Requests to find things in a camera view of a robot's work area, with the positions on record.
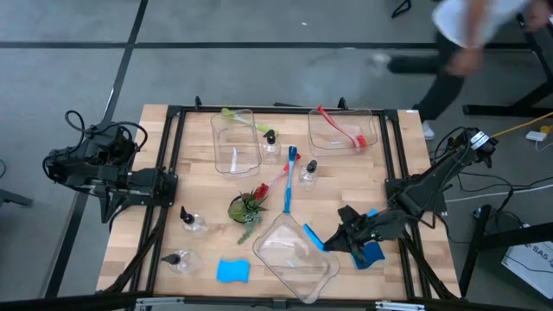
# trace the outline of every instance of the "blue toothbrush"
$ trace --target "blue toothbrush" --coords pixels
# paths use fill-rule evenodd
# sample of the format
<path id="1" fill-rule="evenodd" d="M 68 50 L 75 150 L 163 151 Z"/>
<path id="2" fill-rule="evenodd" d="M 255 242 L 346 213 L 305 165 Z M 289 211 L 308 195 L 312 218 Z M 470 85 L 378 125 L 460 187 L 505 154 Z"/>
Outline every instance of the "blue toothbrush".
<path id="1" fill-rule="evenodd" d="M 288 148 L 288 183 L 286 184 L 286 192 L 284 193 L 284 213 L 290 213 L 290 202 L 292 201 L 292 173 L 294 172 L 294 163 L 296 163 L 297 147 L 290 146 Z"/>

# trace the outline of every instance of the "gray floor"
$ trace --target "gray floor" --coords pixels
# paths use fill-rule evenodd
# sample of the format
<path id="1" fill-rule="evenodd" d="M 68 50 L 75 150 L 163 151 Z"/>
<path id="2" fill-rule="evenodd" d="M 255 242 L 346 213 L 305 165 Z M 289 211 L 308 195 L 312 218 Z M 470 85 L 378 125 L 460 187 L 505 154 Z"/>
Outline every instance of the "gray floor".
<path id="1" fill-rule="evenodd" d="M 431 42 L 434 30 L 429 13 L 434 4 L 415 1 L 408 15 L 391 20 L 389 14 L 398 3 L 150 0 L 138 41 Z M 48 5 L 40 0 L 2 0 L 0 41 L 126 41 L 138 4 L 137 0 L 51 0 Z M 522 40 L 522 32 L 514 22 L 496 39 Z M 553 42 L 550 38 L 545 40 L 549 40 L 546 45 Z M 114 119 L 137 121 L 144 104 L 190 105 L 195 95 L 200 95 L 206 105 L 271 105 L 278 101 L 334 106 L 343 96 L 350 106 L 411 107 L 428 89 L 431 77 L 374 75 L 369 70 L 373 52 L 135 50 Z M 73 199 L 72 191 L 43 176 L 41 159 L 50 149 L 72 145 L 78 139 L 78 133 L 63 121 L 66 110 L 80 111 L 88 124 L 101 119 L 122 54 L 119 49 L 0 49 L 0 158 L 8 165 L 0 187 L 35 200 L 31 208 L 9 204 L 0 210 L 0 301 L 41 295 Z M 543 72 L 532 54 L 487 53 L 483 68 L 432 125 L 441 136 L 457 125 L 478 126 L 493 133 L 522 123 L 526 119 L 467 117 L 461 113 L 461 106 L 508 105 L 543 81 Z M 541 105 L 553 106 L 553 98 Z M 519 184 L 551 175 L 553 149 L 537 153 L 533 144 L 524 139 L 525 132 L 501 137 L 493 168 L 474 165 L 468 170 L 501 175 Z M 494 182 L 469 177 L 463 180 L 466 187 Z M 468 195 L 456 184 L 446 193 L 448 199 Z M 498 206 L 501 201 L 495 197 L 449 204 L 452 237 L 468 239 L 474 225 L 470 212 L 486 203 Z M 516 195 L 506 209 L 536 225 L 553 220 L 548 206 L 550 190 L 545 190 Z M 61 295 L 94 291 L 107 239 L 107 228 L 99 222 L 98 203 L 89 200 Z M 460 274 L 466 246 L 451 244 L 451 248 Z M 22 259 L 31 256 L 32 261 Z M 468 298 L 506 306 L 547 308 L 531 292 L 478 267 Z"/>

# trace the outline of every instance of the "black pants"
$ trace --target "black pants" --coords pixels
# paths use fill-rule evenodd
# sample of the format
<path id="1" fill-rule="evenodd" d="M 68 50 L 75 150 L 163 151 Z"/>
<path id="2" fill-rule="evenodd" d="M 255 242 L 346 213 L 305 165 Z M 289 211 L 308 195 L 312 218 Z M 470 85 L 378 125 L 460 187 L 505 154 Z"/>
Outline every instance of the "black pants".
<path id="1" fill-rule="evenodd" d="M 419 110 L 421 119 L 435 120 L 455 101 L 465 80 L 451 75 L 445 68 L 455 53 L 461 49 L 438 32 L 435 36 L 438 55 L 434 56 L 394 56 L 388 69 L 392 73 L 427 73 L 435 74 L 435 80 L 420 103 L 413 106 Z"/>

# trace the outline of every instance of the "white sneaker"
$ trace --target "white sneaker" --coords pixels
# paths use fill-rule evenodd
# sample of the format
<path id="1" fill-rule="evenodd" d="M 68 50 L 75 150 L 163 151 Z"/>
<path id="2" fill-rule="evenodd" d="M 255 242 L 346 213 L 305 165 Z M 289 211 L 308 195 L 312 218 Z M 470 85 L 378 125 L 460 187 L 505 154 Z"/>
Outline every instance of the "white sneaker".
<path id="1" fill-rule="evenodd" d="M 430 129 L 430 124 L 428 121 L 423 122 L 423 134 L 424 139 L 426 140 L 433 140 L 435 138 L 435 133 L 432 129 Z"/>
<path id="2" fill-rule="evenodd" d="M 375 53 L 372 55 L 372 71 L 381 76 L 383 73 L 388 71 L 388 63 L 390 63 L 391 56 L 384 53 Z"/>

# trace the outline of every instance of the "wooden table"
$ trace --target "wooden table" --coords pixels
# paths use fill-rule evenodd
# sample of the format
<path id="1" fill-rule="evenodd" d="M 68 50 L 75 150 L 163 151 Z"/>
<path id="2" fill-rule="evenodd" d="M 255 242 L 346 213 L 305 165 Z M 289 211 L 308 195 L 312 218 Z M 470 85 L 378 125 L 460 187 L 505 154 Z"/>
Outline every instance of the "wooden table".
<path id="1" fill-rule="evenodd" d="M 164 124 L 166 105 L 145 105 L 140 124 L 148 131 L 149 140 L 137 154 L 134 170 L 155 166 L 160 137 Z M 416 111 L 399 111 L 399 121 L 404 141 L 408 168 L 411 174 L 421 173 L 429 167 L 429 157 L 423 139 L 421 123 Z M 229 202 L 241 192 L 247 192 L 272 180 L 286 163 L 286 150 L 290 144 L 298 147 L 302 154 L 300 164 L 312 156 L 308 148 L 308 116 L 282 114 L 256 114 L 256 122 L 279 129 L 283 144 L 282 160 L 277 165 L 263 165 L 257 176 L 237 181 L 228 181 L 215 170 L 213 138 L 210 125 L 212 113 L 188 112 L 176 173 L 179 175 L 176 202 L 168 210 L 167 224 L 161 255 L 165 256 L 179 249 L 192 249 L 203 260 L 203 266 L 192 275 L 174 274 L 165 263 L 159 265 L 156 277 L 155 295 L 202 295 L 237 297 L 283 297 L 296 298 L 271 271 L 264 266 L 251 250 L 253 241 L 278 216 L 283 209 L 283 190 L 286 181 L 280 181 L 264 203 L 269 209 L 263 212 L 264 221 L 251 238 L 237 245 L 244 227 L 228 218 Z M 386 176 L 385 156 L 378 119 L 376 122 L 378 142 L 363 155 L 317 158 L 321 177 L 315 189 L 304 191 L 298 187 L 298 169 L 294 173 L 296 186 L 293 188 L 291 214 L 301 225 L 307 223 L 321 240 L 328 239 L 337 229 L 340 218 L 336 210 L 342 202 L 349 203 L 360 213 L 372 208 L 385 208 L 384 180 Z M 169 141 L 175 135 L 172 124 Z M 393 130 L 391 148 L 394 155 L 396 176 L 401 176 L 394 144 Z M 136 140 L 143 139 L 137 133 Z M 179 219 L 180 206 L 191 213 L 199 213 L 211 226 L 209 234 L 202 238 L 186 233 Z M 138 239 L 145 213 L 144 206 L 133 206 L 121 213 L 113 224 L 110 240 L 100 272 L 98 289 L 112 284 L 137 251 Z M 459 287 L 453 266 L 448 239 L 440 222 L 434 230 L 420 225 L 426 259 L 435 273 L 459 295 Z M 380 243 L 385 260 L 376 262 L 370 269 L 356 270 L 350 254 L 334 252 L 340 261 L 340 272 L 322 290 L 320 298 L 354 300 L 403 300 L 406 298 L 404 278 L 397 241 Z M 215 279 L 221 258 L 246 258 L 251 263 L 248 283 L 221 283 Z M 149 259 L 144 260 L 139 289 L 145 288 Z M 420 284 L 415 262 L 411 259 L 411 273 L 415 290 L 420 295 Z"/>

